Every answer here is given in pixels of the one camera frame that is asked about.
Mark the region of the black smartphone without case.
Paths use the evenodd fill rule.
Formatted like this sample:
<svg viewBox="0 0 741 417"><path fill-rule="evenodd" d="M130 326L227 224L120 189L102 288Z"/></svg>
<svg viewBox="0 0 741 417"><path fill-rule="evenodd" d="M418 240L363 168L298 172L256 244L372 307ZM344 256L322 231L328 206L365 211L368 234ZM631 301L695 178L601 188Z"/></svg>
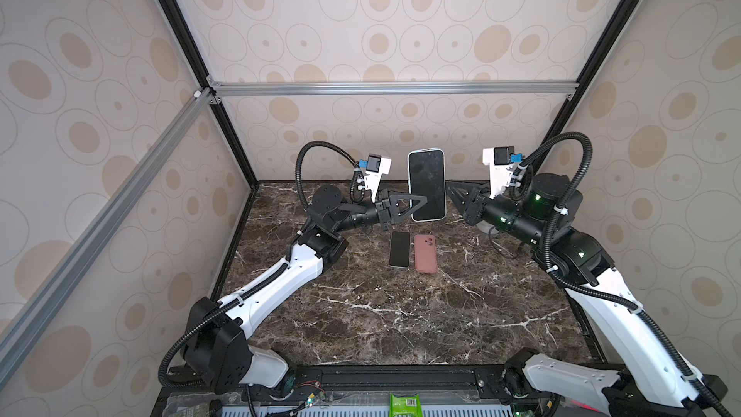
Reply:
<svg viewBox="0 0 741 417"><path fill-rule="evenodd" d="M410 234L408 232L393 232L391 235L389 265L392 268L409 268L410 266Z"/></svg>

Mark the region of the phone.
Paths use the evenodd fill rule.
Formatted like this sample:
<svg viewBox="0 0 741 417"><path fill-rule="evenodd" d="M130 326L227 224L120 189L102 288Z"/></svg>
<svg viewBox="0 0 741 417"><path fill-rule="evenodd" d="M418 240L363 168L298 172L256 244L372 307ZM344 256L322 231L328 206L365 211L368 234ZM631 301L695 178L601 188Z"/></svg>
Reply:
<svg viewBox="0 0 741 417"><path fill-rule="evenodd" d="M422 274L434 274L439 270L437 242L433 235L414 237L415 268Z"/></svg>

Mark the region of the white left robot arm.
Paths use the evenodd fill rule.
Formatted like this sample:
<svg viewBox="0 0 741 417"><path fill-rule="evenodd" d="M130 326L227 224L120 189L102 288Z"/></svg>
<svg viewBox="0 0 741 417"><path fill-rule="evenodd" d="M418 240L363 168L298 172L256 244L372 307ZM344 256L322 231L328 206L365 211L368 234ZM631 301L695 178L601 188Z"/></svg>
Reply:
<svg viewBox="0 0 741 417"><path fill-rule="evenodd" d="M191 308L185 334L171 355L181 354L196 378L186 388L220 395L241 385L276 390L289 382L289 364L268 349L248 341L284 301L329 270L349 246L345 230L389 228L422 208L420 195L387 191L378 202L353 204L334 185L320 187L308 204L308 219L283 258L260 277L218 301L204 297Z"/></svg>

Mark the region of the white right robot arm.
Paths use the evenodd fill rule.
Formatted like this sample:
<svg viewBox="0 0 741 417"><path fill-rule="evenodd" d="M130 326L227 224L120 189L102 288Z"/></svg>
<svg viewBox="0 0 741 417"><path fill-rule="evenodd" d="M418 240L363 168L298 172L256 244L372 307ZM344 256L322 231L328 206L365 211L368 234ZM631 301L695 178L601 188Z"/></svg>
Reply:
<svg viewBox="0 0 741 417"><path fill-rule="evenodd" d="M614 259L572 218L582 202L584 178L542 173L518 200L505 189L520 185L524 171L507 172L500 186L451 181L447 193L464 220L530 245L532 256L607 336L623 361L621 370L597 370L530 353L518 370L527 388L571 398L610 416L702 416L723 405L727 386L706 376L673 345L632 295Z"/></svg>

